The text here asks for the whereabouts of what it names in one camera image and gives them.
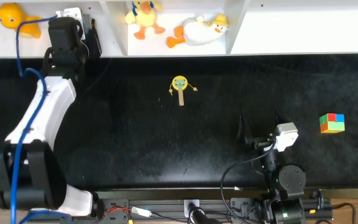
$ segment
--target white plush duck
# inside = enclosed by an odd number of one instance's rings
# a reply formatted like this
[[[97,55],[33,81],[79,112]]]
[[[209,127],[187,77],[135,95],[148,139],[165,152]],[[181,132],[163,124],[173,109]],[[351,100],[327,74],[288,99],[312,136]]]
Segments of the white plush duck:
[[[188,19],[183,26],[175,28],[175,37],[168,37],[167,45],[170,48],[176,44],[187,43],[190,46],[208,44],[222,37],[228,28],[226,16],[219,14],[214,21],[204,22],[203,16],[197,19]]]

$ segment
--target rubik's cube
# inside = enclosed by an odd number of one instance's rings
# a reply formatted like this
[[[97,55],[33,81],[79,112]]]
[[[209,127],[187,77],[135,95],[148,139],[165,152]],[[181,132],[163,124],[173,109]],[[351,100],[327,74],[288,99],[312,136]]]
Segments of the rubik's cube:
[[[343,114],[326,114],[320,117],[321,133],[338,133],[345,131],[345,117]]]

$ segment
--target black tabletop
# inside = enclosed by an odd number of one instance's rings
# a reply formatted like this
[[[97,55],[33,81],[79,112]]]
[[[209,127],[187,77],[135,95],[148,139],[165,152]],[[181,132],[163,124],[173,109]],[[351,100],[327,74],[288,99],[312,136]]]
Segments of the black tabletop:
[[[274,130],[277,110],[299,130],[284,154],[305,169],[307,187],[358,188],[358,54],[106,58],[89,62],[87,73],[54,147],[70,185],[218,187],[227,167],[249,157],[236,144],[240,114],[258,137]],[[177,75],[198,89],[184,91],[184,106],[168,92]],[[18,78],[14,60],[0,60],[0,145],[36,81]],[[346,130],[321,134],[326,113],[344,114]],[[232,170],[226,186],[265,189],[265,181],[249,164]]]

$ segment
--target toy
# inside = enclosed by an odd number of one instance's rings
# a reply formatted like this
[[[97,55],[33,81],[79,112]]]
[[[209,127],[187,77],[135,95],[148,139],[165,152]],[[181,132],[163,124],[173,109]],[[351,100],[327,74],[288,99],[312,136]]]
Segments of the toy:
[[[158,26],[156,10],[162,10],[162,5],[156,1],[133,1],[132,11],[127,14],[125,21],[128,24],[137,23],[140,26],[140,31],[136,32],[134,36],[139,40],[145,39],[146,28],[153,27],[156,34],[165,32],[163,27]]]
[[[219,14],[214,21],[204,22],[203,16],[197,19],[188,19],[183,26],[175,28],[175,37],[168,37],[167,45],[170,48],[176,44],[187,43],[190,46],[208,44],[222,37],[228,28],[226,16]]]
[[[190,85],[187,82],[187,79],[181,75],[173,78],[172,83],[169,86],[169,92],[171,93],[171,96],[173,96],[173,94],[172,94],[173,90],[171,89],[171,87],[178,90],[179,106],[185,105],[185,99],[183,98],[183,90],[186,89],[187,85],[191,86],[193,88],[193,91],[198,91],[196,87],[193,87],[192,85]]]
[[[17,31],[20,23],[42,19],[39,16],[28,16],[23,9],[16,3],[4,3],[0,7],[0,22],[9,29]],[[41,30],[37,23],[26,24],[20,28],[19,35],[26,38],[40,38]]]
[[[343,114],[329,113],[320,117],[321,133],[339,133],[345,131],[345,117]]]

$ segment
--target duck's head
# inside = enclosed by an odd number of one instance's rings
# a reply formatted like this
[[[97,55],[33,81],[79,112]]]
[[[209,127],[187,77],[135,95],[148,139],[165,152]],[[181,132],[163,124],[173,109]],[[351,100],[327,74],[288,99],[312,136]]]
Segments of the duck's head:
[[[213,29],[220,34],[225,34],[229,24],[227,23],[226,16],[219,14],[214,21],[211,22]]]
[[[149,14],[154,8],[154,4],[151,1],[133,1],[132,5],[146,14]]]
[[[0,22],[10,29],[18,28],[25,20],[25,12],[16,3],[4,3],[0,7]]]

